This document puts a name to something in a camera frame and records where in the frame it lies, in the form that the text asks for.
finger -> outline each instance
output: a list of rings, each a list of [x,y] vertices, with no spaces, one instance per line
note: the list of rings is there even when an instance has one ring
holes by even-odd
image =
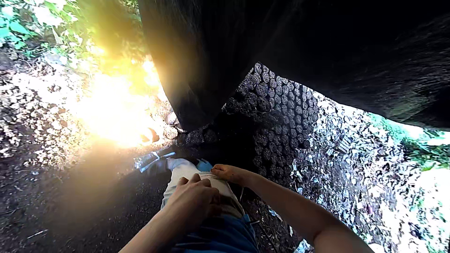
[[[180,180],[178,180],[178,184],[176,184],[177,186],[179,186],[179,185],[185,185],[185,184],[187,184],[189,182],[189,180],[187,179],[187,178],[185,178],[184,176],[182,176],[181,178],[180,178]]]
[[[211,173],[216,175],[216,176],[218,176],[218,177],[220,177],[220,178],[222,178],[222,176],[224,175],[225,172],[221,171],[221,170],[218,170],[216,168],[212,168],[211,169]]]
[[[211,187],[211,181],[209,181],[209,179],[207,179],[207,178],[202,179],[202,180],[200,181],[200,184],[201,184],[201,185],[204,185],[204,186],[206,186],[206,187]]]
[[[207,195],[209,197],[209,203],[220,203],[221,194],[217,188],[211,187],[207,188]]]
[[[223,171],[224,170],[224,165],[223,164],[216,164],[216,165],[214,165],[214,167],[212,167],[213,169],[216,169],[216,170],[220,170],[220,171]]]
[[[192,178],[191,178],[191,180],[189,180],[189,183],[197,183],[197,182],[199,182],[201,179],[200,179],[200,175],[198,174],[198,173],[195,173],[193,176],[192,176]]]
[[[208,217],[218,216],[222,213],[222,207],[216,204],[210,204],[208,206]]]

charcoal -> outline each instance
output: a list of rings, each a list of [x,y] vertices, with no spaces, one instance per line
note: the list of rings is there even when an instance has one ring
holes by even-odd
[[[289,93],[289,88],[287,85],[284,85],[283,86],[283,95],[288,95],[288,93]]]
[[[261,77],[262,77],[262,81],[263,81],[264,83],[269,83],[269,73],[263,72],[263,73],[261,74]]]
[[[302,117],[300,115],[296,115],[294,117],[295,123],[301,124],[302,123]]]
[[[253,75],[247,74],[244,78],[244,81],[241,82],[241,85],[246,86],[248,90],[253,90],[257,83],[253,79]]]
[[[269,98],[269,104],[270,104],[270,108],[272,109],[275,106],[275,99]]]
[[[239,104],[234,98],[230,98],[225,105],[225,110],[227,113],[236,113],[236,106]]]
[[[289,131],[289,127],[286,126],[286,125],[283,125],[283,126],[282,126],[282,131],[281,131],[281,133],[282,133],[283,135],[286,135],[286,134],[288,134],[288,131]]]
[[[302,131],[303,131],[303,127],[302,127],[301,124],[297,124],[297,125],[295,126],[295,129],[297,130],[297,133],[299,133],[299,134],[301,134]]]
[[[269,80],[269,87],[275,88],[276,86],[277,86],[277,82],[275,81],[274,78],[271,78],[271,79]]]
[[[287,135],[281,136],[281,144],[283,144],[284,146],[289,144],[289,137]]]
[[[288,114],[288,107],[286,105],[282,105],[281,106],[281,113],[283,115],[287,115]]]
[[[262,112],[270,111],[270,103],[267,99],[259,97],[258,98],[258,109]]]
[[[300,98],[300,96],[295,97],[295,103],[300,106],[302,105],[302,99]]]
[[[280,156],[283,154],[283,146],[282,145],[278,145],[277,146],[277,155]]]
[[[265,149],[262,151],[262,159],[263,159],[263,160],[265,160],[265,161],[270,161],[270,155],[271,155],[271,152],[270,152],[270,150],[269,150],[268,148],[265,148]]]
[[[308,110],[303,110],[303,112],[301,113],[301,117],[302,118],[308,118],[309,114],[308,114]]]
[[[258,167],[258,174],[260,174],[261,176],[266,176],[267,175],[267,169],[264,166]]]
[[[288,99],[291,100],[292,102],[295,100],[295,95],[294,95],[294,93],[292,91],[290,91],[288,93]]]
[[[281,103],[282,104],[288,104],[288,96],[286,95],[281,95]]]
[[[275,89],[269,88],[269,90],[267,91],[267,94],[269,95],[269,97],[273,98],[275,96]]]
[[[297,141],[298,143],[303,143],[304,139],[302,134],[297,134]]]
[[[309,149],[311,147],[311,143],[309,142],[309,140],[304,140],[303,146],[305,147],[305,149]]]
[[[277,135],[281,134],[282,128],[280,125],[276,125],[274,131]]]
[[[255,87],[255,93],[259,97],[265,97],[267,95],[267,84],[257,84]]]
[[[261,135],[264,135],[264,136],[268,136],[268,135],[269,135],[269,130],[266,129],[266,128],[260,128],[258,132],[259,132]]]
[[[281,98],[280,98],[280,96],[275,95],[275,96],[274,96],[274,99],[275,99],[275,104],[281,104]]]
[[[296,138],[292,138],[292,139],[289,141],[289,145],[291,146],[292,149],[298,148],[298,141],[297,141],[297,139],[296,139]]]
[[[294,119],[290,119],[290,120],[289,120],[289,127],[290,127],[291,129],[295,129],[296,124],[295,124]]]
[[[277,86],[277,87],[275,88],[275,93],[276,93],[278,96],[281,96],[281,95],[283,94],[283,88],[282,88],[281,86]]]
[[[274,143],[275,143],[275,145],[280,145],[280,143],[281,143],[281,136],[275,135],[274,136]]]
[[[277,145],[275,145],[275,143],[273,142],[269,142],[269,150],[271,153],[275,153],[277,150]]]
[[[257,74],[261,74],[261,63],[256,63],[255,64],[255,73]]]
[[[300,92],[300,90],[299,89],[294,89],[294,95],[295,96],[301,96],[301,92]]]
[[[276,78],[276,81],[277,81],[277,86],[280,86],[280,87],[283,86],[283,83],[282,83],[282,81],[281,81],[281,77],[278,76],[278,77]]]
[[[261,76],[260,76],[260,74],[257,74],[257,73],[253,74],[252,78],[253,78],[253,81],[254,81],[256,84],[258,84],[258,83],[261,82]]]
[[[280,167],[283,167],[286,164],[286,159],[283,156],[280,156],[278,157],[277,162]]]
[[[294,110],[288,109],[288,118],[293,119],[295,116]]]
[[[294,83],[293,82],[289,82],[288,85],[286,85],[288,87],[288,91],[293,91],[294,90]]]
[[[239,100],[242,101],[245,98],[245,95],[248,92],[248,88],[245,85],[239,85],[238,88],[236,89],[236,93],[234,95],[234,97]]]
[[[255,146],[255,152],[256,152],[256,155],[261,155],[262,154],[262,147],[261,146]]]
[[[301,115],[303,112],[302,107],[301,106],[296,106],[295,107],[295,114],[296,115]]]
[[[253,92],[248,92],[247,97],[245,98],[245,102],[250,104],[251,106],[256,107],[258,96]]]
[[[261,166],[262,165],[262,158],[261,158],[261,156],[255,156],[255,158],[253,159],[253,164],[256,167]]]
[[[291,136],[291,138],[296,138],[297,137],[297,131],[295,129],[291,129],[289,131],[289,136]]]
[[[277,158],[277,154],[276,153],[273,153],[271,156],[270,156],[270,161],[272,162],[272,164],[277,164],[277,162],[278,162],[278,158]]]
[[[283,147],[283,155],[287,156],[287,155],[289,155],[289,154],[291,154],[291,147],[290,147],[289,145],[285,145],[285,146]]]

vegetation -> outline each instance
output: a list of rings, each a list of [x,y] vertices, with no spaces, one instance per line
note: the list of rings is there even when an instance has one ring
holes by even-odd
[[[422,133],[411,136],[406,126],[385,119],[382,116],[371,114],[374,125],[390,132],[394,140],[399,141],[405,147],[405,155],[416,161],[422,171],[432,168],[449,168],[450,145],[429,145],[431,139],[441,139],[444,132],[422,129]]]
[[[139,86],[147,53],[137,7],[137,0],[0,0],[0,47],[29,59],[53,55],[88,75],[127,75]]]

ground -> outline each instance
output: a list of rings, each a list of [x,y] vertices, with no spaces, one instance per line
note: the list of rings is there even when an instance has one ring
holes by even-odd
[[[140,173],[133,158],[171,140],[161,135],[150,146],[123,149],[94,139],[71,113],[86,77],[5,48],[0,61],[0,251],[118,251],[159,210],[170,179],[169,172]],[[155,121],[169,113],[162,106]],[[427,252],[427,234],[448,226],[435,219],[437,210],[411,211],[426,194],[416,187],[419,168],[367,113],[259,63],[213,123],[180,133],[176,143],[187,157],[241,166],[299,192],[382,252]],[[232,189],[240,198],[241,188]],[[311,251],[250,190],[241,202],[259,221],[262,252]],[[435,235],[442,245],[446,233]]]

forearm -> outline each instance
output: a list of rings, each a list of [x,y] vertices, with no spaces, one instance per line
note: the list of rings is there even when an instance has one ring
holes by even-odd
[[[246,187],[253,190],[273,208],[294,230],[310,243],[327,228],[338,226],[348,229],[331,213],[258,174],[248,178]]]
[[[178,238],[179,226],[170,226],[166,212],[158,212],[120,253],[166,252]]]

